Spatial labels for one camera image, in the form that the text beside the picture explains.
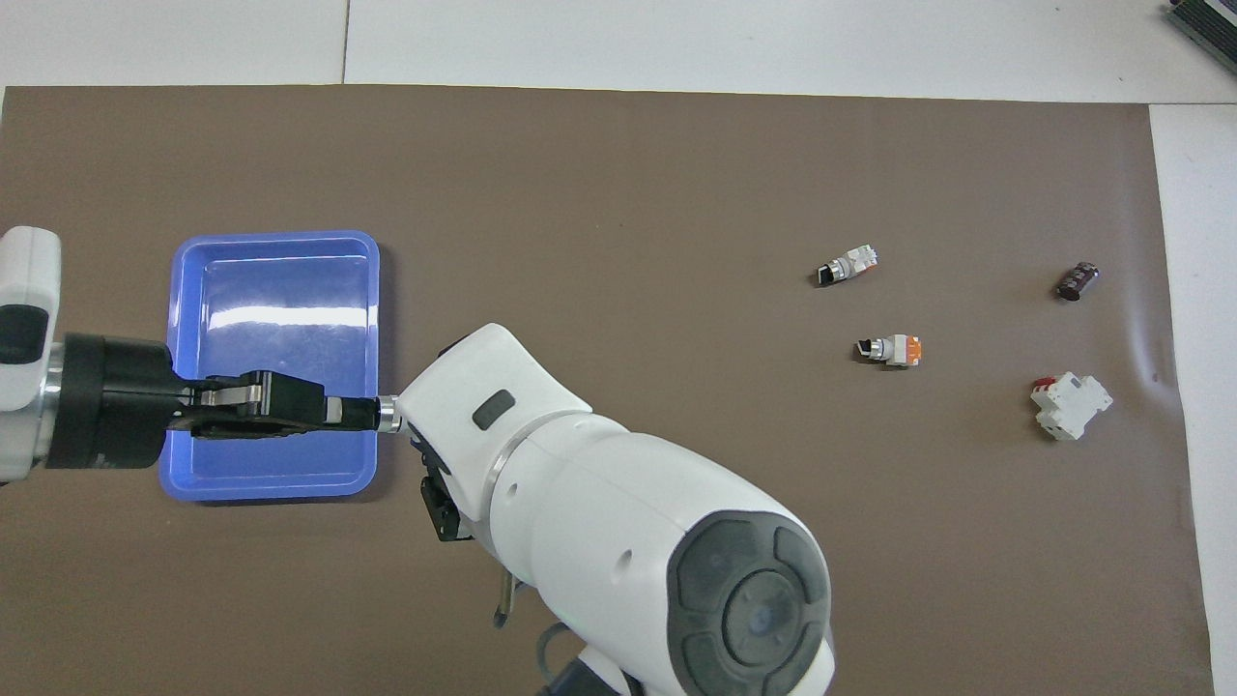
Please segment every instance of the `brown mat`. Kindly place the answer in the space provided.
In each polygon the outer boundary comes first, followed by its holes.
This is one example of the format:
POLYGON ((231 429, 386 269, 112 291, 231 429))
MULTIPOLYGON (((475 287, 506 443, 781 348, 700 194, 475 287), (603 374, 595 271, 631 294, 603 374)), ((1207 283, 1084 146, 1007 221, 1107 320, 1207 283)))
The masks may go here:
MULTIPOLYGON (((64 240, 61 328, 162 337, 197 234, 362 229, 382 389, 507 324, 599 413, 804 518, 831 694, 1210 694, 1144 106, 473 88, 10 88, 0 229, 64 240), (871 273, 814 288, 861 242, 871 273), (1090 260, 1075 304, 1050 295, 1090 260), (854 340, 924 340, 901 372, 854 340), (1116 399, 1081 443, 1032 381, 1116 399)), ((532 595, 440 545, 418 459, 357 499, 203 507, 155 471, 0 491, 19 694, 527 694, 532 595)), ((555 654, 565 659, 565 650, 555 654)))

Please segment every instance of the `blue plastic tray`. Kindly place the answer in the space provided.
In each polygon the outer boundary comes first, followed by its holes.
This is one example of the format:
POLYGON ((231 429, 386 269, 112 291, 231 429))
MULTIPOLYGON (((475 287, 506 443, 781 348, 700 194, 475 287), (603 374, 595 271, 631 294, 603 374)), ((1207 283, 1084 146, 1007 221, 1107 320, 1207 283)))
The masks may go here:
MULTIPOLYGON (((361 231, 195 236, 176 253, 167 342, 177 375, 270 370, 334 397, 376 397, 379 247, 361 231)), ((168 435, 163 490, 181 501, 348 496, 377 464, 374 433, 202 441, 168 435)))

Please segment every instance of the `black cable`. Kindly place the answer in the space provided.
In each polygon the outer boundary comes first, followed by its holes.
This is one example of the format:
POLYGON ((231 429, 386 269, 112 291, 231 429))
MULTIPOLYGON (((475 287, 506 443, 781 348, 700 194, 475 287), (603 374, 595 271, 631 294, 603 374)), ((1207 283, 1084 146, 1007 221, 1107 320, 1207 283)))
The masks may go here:
POLYGON ((627 691, 631 696, 644 696, 644 685, 641 684, 636 677, 627 673, 622 673, 622 677, 627 680, 627 691))
POLYGON ((542 673, 542 679, 546 680, 547 685, 554 684, 554 673, 549 671, 549 665, 546 663, 546 648, 549 645, 554 637, 571 630, 565 623, 558 622, 557 624, 547 628, 542 632, 541 637, 537 639, 537 669, 542 673))

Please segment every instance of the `electrolytic capacitor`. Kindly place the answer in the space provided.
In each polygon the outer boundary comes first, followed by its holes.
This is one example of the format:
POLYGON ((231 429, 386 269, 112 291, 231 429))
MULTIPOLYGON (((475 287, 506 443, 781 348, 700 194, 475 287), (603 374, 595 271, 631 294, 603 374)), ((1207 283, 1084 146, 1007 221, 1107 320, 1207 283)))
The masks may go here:
POLYGON ((1082 291, 1097 277, 1100 277, 1100 268, 1095 263, 1082 261, 1070 268, 1070 272, 1065 273, 1061 282, 1056 284, 1056 294, 1063 299, 1077 302, 1079 297, 1082 295, 1082 291))

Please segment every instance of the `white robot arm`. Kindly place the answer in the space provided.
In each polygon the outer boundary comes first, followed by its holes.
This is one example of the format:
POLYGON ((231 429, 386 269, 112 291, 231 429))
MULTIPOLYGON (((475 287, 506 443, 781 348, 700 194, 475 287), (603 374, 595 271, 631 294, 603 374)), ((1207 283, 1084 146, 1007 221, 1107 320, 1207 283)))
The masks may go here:
POLYGON ((497 324, 449 347, 396 409, 426 486, 449 496, 439 535, 475 538, 536 587, 614 694, 824 694, 825 559, 758 488, 593 414, 497 324))
POLYGON ((595 415, 501 325, 448 347, 397 398, 335 398, 267 371, 184 381, 160 342, 69 333, 53 346, 58 294, 54 234, 0 239, 0 483, 40 460, 150 466, 165 430, 409 434, 438 537, 476 539, 508 592, 513 579, 536 587, 588 644, 544 694, 829 686, 829 574, 804 524, 714 462, 595 415))
POLYGON ((35 226, 0 236, 0 483, 26 478, 47 452, 54 419, 43 414, 54 399, 47 376, 59 300, 59 237, 35 226))

